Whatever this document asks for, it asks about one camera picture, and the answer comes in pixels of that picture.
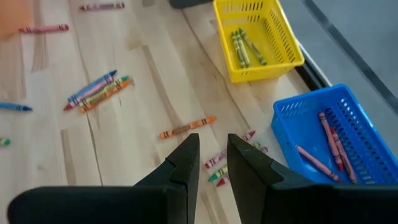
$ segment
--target blue basket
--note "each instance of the blue basket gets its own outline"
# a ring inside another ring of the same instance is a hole
[[[395,157],[346,85],[275,102],[272,129],[291,169],[318,183],[335,183],[300,156],[295,148],[299,145],[344,183],[350,183],[346,172],[338,170],[331,155],[318,119],[322,111],[329,125],[336,129],[360,184],[398,184]]]

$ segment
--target red crayon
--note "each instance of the red crayon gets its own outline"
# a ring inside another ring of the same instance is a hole
[[[333,127],[330,127],[330,131],[331,131],[331,134],[333,135],[333,139],[334,139],[335,142],[336,142],[336,146],[337,146],[338,152],[339,152],[340,155],[341,155],[341,160],[343,161],[343,164],[344,164],[344,166],[346,167],[346,170],[347,170],[349,179],[352,181],[352,183],[357,184],[357,183],[358,183],[358,180],[357,180],[357,178],[356,178],[356,175],[355,175],[353,166],[352,166],[351,163],[349,162],[347,153],[346,153],[346,151],[344,150],[344,147],[343,147],[343,145],[342,145],[340,139],[338,138],[338,135],[337,135],[335,129],[334,129]]]
[[[56,32],[56,31],[66,31],[69,30],[69,26],[66,24],[60,24],[56,26],[42,26],[42,27],[25,27],[25,28],[20,28],[19,32],[25,33],[25,34],[39,34],[43,32]]]
[[[225,175],[224,177],[222,177],[221,179],[220,179],[220,181],[217,183],[217,187],[221,187],[222,185],[224,185],[224,184],[228,184],[229,183],[229,176],[228,176],[228,174],[227,175]]]
[[[333,136],[331,134],[330,126],[329,126],[328,120],[326,119],[325,113],[321,112],[318,114],[318,116],[319,116],[319,120],[321,121],[321,124],[323,126],[323,129],[325,130],[326,136],[328,138],[330,151],[331,151],[331,154],[333,155],[333,157],[335,158],[335,163],[336,163],[338,169],[340,171],[343,171],[343,161],[341,160],[340,153],[338,152],[335,140],[333,139]]]
[[[245,134],[244,136],[242,136],[242,139],[245,141],[248,141],[253,137],[254,133],[256,133],[256,131],[251,131],[251,132]],[[209,169],[210,167],[213,167],[214,165],[219,163],[219,161],[222,161],[225,157],[226,157],[226,149],[224,149],[223,151],[221,151],[220,153],[215,155],[213,158],[209,159],[205,163],[205,167],[207,169]]]

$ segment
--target plastic basket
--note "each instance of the plastic basket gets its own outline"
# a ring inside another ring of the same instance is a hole
[[[318,183],[335,183],[299,155],[295,148],[299,145],[344,183],[350,183],[346,172],[339,171],[335,165],[318,119],[321,111],[336,129],[360,184],[398,183],[395,157],[346,85],[275,102],[271,126],[291,169]]]
[[[304,63],[292,29],[277,0],[214,0],[220,41],[233,83],[280,77]],[[231,33],[242,28],[267,61],[263,66],[246,47],[251,67],[241,68]]]

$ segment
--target orange object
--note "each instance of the orange object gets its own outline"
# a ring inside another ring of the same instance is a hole
[[[0,1],[0,39],[18,32],[21,27],[32,25],[27,0]]]
[[[209,117],[209,118],[201,119],[199,121],[194,121],[194,122],[192,122],[192,123],[190,123],[188,125],[182,126],[181,128],[176,128],[176,129],[173,129],[171,131],[162,132],[159,135],[159,137],[161,139],[166,139],[166,138],[169,138],[169,137],[174,136],[176,134],[181,134],[184,131],[188,131],[188,130],[191,130],[191,129],[199,128],[200,126],[203,126],[205,124],[209,124],[209,123],[215,121],[216,119],[217,119],[216,117]]]
[[[104,102],[105,100],[107,100],[111,96],[113,96],[115,93],[117,93],[117,92],[121,91],[122,89],[124,89],[130,83],[131,83],[131,80],[124,81],[124,82],[120,83],[120,85],[116,85],[115,87],[113,87],[111,90],[108,90],[108,91],[104,92],[103,94],[101,94],[97,98],[92,99],[90,102],[86,103],[83,100],[81,102],[81,103],[83,103],[83,106],[80,107],[80,112],[84,113],[86,111],[89,111],[89,110],[93,109],[95,106],[97,106],[101,102]]]

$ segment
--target yellow basket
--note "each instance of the yellow basket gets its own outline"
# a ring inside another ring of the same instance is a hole
[[[280,77],[304,58],[278,0],[214,0],[218,32],[231,82]],[[241,68],[231,33],[242,28],[267,65],[261,65],[245,44],[251,66]]]

